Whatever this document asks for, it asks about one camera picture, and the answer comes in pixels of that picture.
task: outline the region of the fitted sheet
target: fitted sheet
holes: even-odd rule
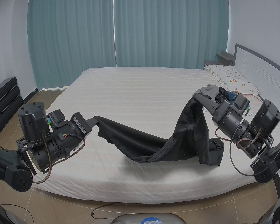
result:
[[[207,70],[90,68],[53,102],[47,113],[60,109],[67,120],[78,111],[85,119],[103,116],[168,139],[192,94],[207,84],[220,85]],[[246,97],[251,102],[252,113],[246,119],[251,121],[262,103],[252,95]],[[205,109],[204,115],[209,138],[215,137],[216,126],[211,115]],[[54,166],[50,178],[35,186],[77,199],[169,203],[212,197],[255,182],[254,177],[243,176],[233,168],[229,142],[225,142],[220,166],[199,164],[197,157],[143,164],[128,159],[97,133],[95,126],[81,152]],[[218,134],[226,137],[221,131]],[[272,135],[279,139],[278,127]],[[232,157],[240,171],[253,173],[252,160],[235,144],[232,145]],[[34,179],[43,177],[38,172]]]

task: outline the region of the tile floor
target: tile floor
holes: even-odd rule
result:
[[[42,101],[48,108],[62,91],[41,91],[30,101]],[[23,136],[17,115],[14,115],[0,133],[0,146],[17,149],[15,140]],[[27,208],[35,224],[81,223],[109,224],[111,220],[94,220],[90,213],[93,208],[108,202],[86,201],[55,195],[37,188],[20,193],[0,182],[0,204],[16,204]],[[99,218],[115,218],[125,213],[169,212],[180,216],[187,224],[255,223],[277,200],[273,181],[266,184],[253,183],[212,198],[171,204],[129,204],[116,203],[95,212]],[[25,210],[13,206],[5,209],[14,212],[27,223],[31,216]]]

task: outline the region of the headboard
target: headboard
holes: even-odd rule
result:
[[[232,65],[259,90],[261,98],[268,99],[280,109],[280,66],[239,44],[235,45]]]

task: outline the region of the pillow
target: pillow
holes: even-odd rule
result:
[[[257,88],[245,79],[234,66],[208,65],[205,67],[227,90],[243,94],[258,95]]]

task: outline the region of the gray cloth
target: gray cloth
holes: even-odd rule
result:
[[[219,94],[219,87],[217,87],[216,85],[208,84],[206,87],[202,87],[201,89],[195,91],[195,93],[200,93],[206,96],[210,96],[211,100],[216,102],[215,98]]]

